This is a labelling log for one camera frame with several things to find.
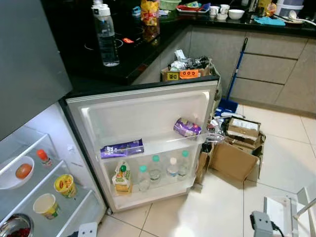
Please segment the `purple package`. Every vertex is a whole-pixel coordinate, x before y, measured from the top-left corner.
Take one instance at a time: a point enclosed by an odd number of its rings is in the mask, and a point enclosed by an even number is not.
[[[173,130],[185,137],[199,135],[202,131],[201,127],[197,126],[193,122],[187,121],[184,118],[179,118],[176,121]]]
[[[142,139],[139,139],[136,141],[105,146],[104,148],[100,149],[100,152],[101,159],[126,157],[137,153],[143,153],[143,141]]]

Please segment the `green bottle cap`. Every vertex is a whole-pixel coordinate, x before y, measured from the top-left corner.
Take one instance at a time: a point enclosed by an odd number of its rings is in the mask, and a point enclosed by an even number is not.
[[[158,162],[159,161],[159,156],[158,155],[154,155],[153,156],[153,162]]]
[[[146,172],[146,170],[147,170],[147,166],[145,166],[145,165],[141,165],[139,167],[139,171],[142,172],[142,173]]]
[[[126,171],[126,165],[121,165],[120,170],[121,170],[122,172],[125,172],[125,171]]]
[[[188,157],[189,156],[189,152],[188,151],[182,151],[182,156]]]

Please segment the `small bottle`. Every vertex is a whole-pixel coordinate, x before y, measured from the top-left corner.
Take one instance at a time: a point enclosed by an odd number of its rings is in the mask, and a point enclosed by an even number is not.
[[[50,167],[53,164],[53,161],[47,156],[44,150],[37,150],[36,154],[41,159],[41,163],[44,167]]]
[[[170,180],[170,182],[177,181],[177,174],[178,174],[177,158],[171,157],[170,165],[167,167],[167,177]]]
[[[141,192],[146,192],[150,185],[150,177],[147,171],[147,166],[142,165],[139,167],[138,174],[138,188]]]
[[[92,11],[103,65],[106,67],[117,66],[119,55],[110,9],[101,0],[95,0]]]
[[[161,179],[162,164],[159,156],[153,156],[153,160],[149,165],[149,176],[152,183],[159,183]]]
[[[178,180],[184,180],[187,177],[190,168],[189,152],[182,151],[182,159],[179,164]]]

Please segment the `yellow noodle cup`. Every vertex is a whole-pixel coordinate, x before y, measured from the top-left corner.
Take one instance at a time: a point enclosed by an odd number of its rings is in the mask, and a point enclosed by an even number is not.
[[[66,198],[72,198],[77,193],[74,178],[71,174],[63,174],[59,176],[55,180],[54,189]]]
[[[58,216],[59,206],[53,194],[43,194],[33,204],[33,211],[51,220]]]

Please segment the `blue cloth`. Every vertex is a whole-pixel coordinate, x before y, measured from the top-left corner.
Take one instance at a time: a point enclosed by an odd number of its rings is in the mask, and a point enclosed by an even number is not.
[[[270,17],[256,17],[255,22],[258,22],[262,25],[274,25],[274,26],[285,26],[285,22],[280,19],[271,19]]]

